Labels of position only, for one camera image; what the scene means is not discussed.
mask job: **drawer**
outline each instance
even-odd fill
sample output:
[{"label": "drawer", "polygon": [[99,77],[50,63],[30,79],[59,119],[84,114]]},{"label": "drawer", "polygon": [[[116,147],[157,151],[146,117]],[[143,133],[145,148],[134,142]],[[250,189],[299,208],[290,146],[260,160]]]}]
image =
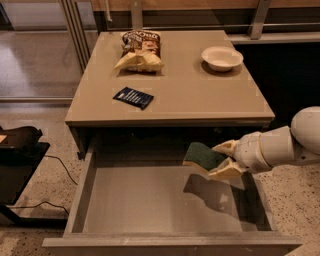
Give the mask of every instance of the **drawer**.
[{"label": "drawer", "polygon": [[181,165],[176,144],[144,151],[98,141],[87,152],[63,237],[43,242],[55,255],[275,256],[301,245],[277,231],[257,177],[210,181]]}]

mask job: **sponge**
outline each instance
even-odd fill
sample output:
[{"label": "sponge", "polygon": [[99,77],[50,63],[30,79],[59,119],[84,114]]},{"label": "sponge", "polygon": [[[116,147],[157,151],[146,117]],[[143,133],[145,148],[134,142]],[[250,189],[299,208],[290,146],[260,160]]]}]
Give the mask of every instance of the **sponge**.
[{"label": "sponge", "polygon": [[183,165],[194,165],[207,174],[217,168],[226,158],[226,155],[215,152],[200,142],[192,142],[184,156]]},{"label": "sponge", "polygon": [[237,162],[200,142],[190,144],[183,165],[195,166],[213,180],[228,180],[243,174]]}]

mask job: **white bowl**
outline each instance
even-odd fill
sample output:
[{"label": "white bowl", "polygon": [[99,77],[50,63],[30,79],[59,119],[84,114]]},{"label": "white bowl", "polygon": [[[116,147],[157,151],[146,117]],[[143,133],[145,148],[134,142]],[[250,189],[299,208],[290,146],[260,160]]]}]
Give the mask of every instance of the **white bowl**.
[{"label": "white bowl", "polygon": [[218,72],[226,72],[240,65],[243,56],[240,52],[224,46],[214,46],[202,52],[202,58],[211,69]]}]

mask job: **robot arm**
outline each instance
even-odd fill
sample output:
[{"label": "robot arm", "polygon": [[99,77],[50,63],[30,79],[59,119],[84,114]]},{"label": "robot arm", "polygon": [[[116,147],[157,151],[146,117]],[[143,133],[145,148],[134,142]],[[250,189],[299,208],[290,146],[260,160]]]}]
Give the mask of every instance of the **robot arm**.
[{"label": "robot arm", "polygon": [[217,145],[213,150],[228,155],[241,172],[260,173],[284,164],[320,162],[320,107],[297,113],[291,128],[247,134],[238,141]]}]

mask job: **wooden panel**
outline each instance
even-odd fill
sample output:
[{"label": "wooden panel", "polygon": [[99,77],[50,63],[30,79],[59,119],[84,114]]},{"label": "wooden panel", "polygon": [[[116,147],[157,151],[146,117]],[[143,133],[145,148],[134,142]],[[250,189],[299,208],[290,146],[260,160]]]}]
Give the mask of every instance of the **wooden panel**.
[{"label": "wooden panel", "polygon": [[[91,0],[94,11],[104,10],[104,0]],[[247,9],[256,8],[258,0],[143,0],[143,10]],[[112,11],[130,9],[130,0],[109,0]],[[320,0],[273,0],[271,8],[320,7]]]},{"label": "wooden panel", "polygon": [[0,3],[11,4],[28,4],[28,3],[58,3],[59,0],[0,0]]}]

